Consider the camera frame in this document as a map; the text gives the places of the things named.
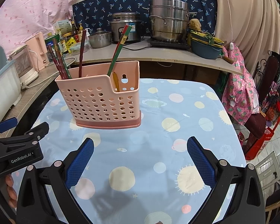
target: dish rack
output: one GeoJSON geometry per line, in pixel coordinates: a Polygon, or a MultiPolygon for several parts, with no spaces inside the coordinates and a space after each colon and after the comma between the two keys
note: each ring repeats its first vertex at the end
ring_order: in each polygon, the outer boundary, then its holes
{"type": "Polygon", "coordinates": [[[95,129],[125,129],[141,124],[139,108],[139,61],[116,62],[117,92],[113,74],[106,75],[110,63],[69,69],[72,79],[55,79],[76,124],[95,129]]]}

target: white appliance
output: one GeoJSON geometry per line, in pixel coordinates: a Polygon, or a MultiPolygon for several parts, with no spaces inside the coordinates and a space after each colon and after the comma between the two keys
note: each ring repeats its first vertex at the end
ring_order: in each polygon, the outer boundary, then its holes
{"type": "Polygon", "coordinates": [[[21,83],[15,69],[15,60],[7,61],[5,52],[0,46],[0,60],[4,66],[0,69],[0,121],[12,105],[21,99],[21,83]]]}
{"type": "Polygon", "coordinates": [[[35,52],[29,50],[29,46],[25,44],[16,48],[9,56],[9,60],[15,60],[15,68],[22,85],[28,85],[38,78],[38,73],[33,67],[30,53],[35,52]]]}

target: polka dot tablecloth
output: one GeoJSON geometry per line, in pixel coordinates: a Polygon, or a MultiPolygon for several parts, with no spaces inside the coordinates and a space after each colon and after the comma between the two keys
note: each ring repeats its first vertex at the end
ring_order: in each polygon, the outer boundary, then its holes
{"type": "MultiPolygon", "coordinates": [[[[94,141],[93,156],[78,184],[70,190],[94,224],[187,224],[210,192],[187,152],[195,136],[205,149],[231,165],[246,161],[236,132],[215,92],[191,81],[141,79],[138,128],[97,130],[75,124],[58,91],[40,113],[35,125],[48,122],[49,133],[40,141],[50,166],[78,149],[86,137],[94,141]]],[[[13,173],[19,191],[25,169],[13,173]]],[[[47,190],[60,220],[66,222],[47,190]]],[[[216,217],[221,220],[234,185],[216,217]]]]}

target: green chopstick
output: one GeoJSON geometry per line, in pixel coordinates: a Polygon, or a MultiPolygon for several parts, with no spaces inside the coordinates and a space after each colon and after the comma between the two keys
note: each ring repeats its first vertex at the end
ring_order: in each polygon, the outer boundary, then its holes
{"type": "Polygon", "coordinates": [[[117,61],[117,58],[119,56],[119,53],[120,51],[122,50],[122,47],[127,39],[127,36],[129,35],[130,31],[131,31],[132,27],[131,26],[125,26],[124,30],[123,30],[123,33],[122,33],[122,36],[120,37],[120,40],[117,44],[117,48],[115,50],[115,53],[114,53],[114,56],[112,58],[112,61],[111,61],[111,64],[110,64],[110,67],[109,67],[109,70],[108,70],[108,73],[107,75],[108,76],[111,76],[111,73],[113,71],[113,67],[115,65],[115,62],[117,61]]]}

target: human hand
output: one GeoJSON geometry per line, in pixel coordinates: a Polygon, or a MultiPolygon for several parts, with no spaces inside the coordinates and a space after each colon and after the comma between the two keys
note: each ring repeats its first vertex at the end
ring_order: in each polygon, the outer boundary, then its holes
{"type": "Polygon", "coordinates": [[[7,184],[7,192],[10,196],[8,204],[10,205],[10,207],[16,208],[18,197],[17,197],[17,193],[13,189],[13,178],[12,178],[11,174],[8,174],[8,175],[5,176],[5,182],[7,184]]]}

